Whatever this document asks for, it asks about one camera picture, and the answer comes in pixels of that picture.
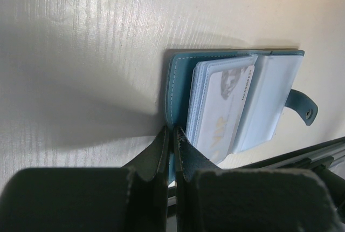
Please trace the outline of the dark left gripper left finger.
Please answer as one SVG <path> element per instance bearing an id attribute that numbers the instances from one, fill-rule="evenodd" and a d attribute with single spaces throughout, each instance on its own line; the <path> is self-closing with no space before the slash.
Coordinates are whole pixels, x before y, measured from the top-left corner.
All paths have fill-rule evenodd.
<path id="1" fill-rule="evenodd" d="M 120 168 L 27 168 L 1 194 L 1 231 L 165 231 L 169 130 Z"/>

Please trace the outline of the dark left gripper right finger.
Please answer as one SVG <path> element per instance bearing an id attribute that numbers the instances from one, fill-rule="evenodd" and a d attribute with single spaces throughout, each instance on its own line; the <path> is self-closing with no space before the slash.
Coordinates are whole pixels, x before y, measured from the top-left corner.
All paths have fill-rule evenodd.
<path id="1" fill-rule="evenodd" d="M 178 231 L 339 231 L 325 183 L 296 168 L 224 170 L 175 127 Z"/>

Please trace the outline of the blue leather card holder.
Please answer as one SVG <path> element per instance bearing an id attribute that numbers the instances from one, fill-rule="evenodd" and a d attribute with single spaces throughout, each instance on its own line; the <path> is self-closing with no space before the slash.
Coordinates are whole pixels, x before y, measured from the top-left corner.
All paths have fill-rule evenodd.
<path id="1" fill-rule="evenodd" d="M 310 126 L 317 104 L 292 85 L 303 50 L 201 50 L 175 53 L 165 90 L 168 127 L 211 162 L 272 139 L 284 108 Z"/>

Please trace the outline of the white VIP credit card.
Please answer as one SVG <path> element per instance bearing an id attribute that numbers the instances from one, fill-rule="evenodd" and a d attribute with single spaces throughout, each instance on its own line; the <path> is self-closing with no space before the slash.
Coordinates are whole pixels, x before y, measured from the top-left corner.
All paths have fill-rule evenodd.
<path id="1" fill-rule="evenodd" d="M 211 162 L 223 161 L 233 144 L 254 66 L 212 73 L 194 146 Z"/>

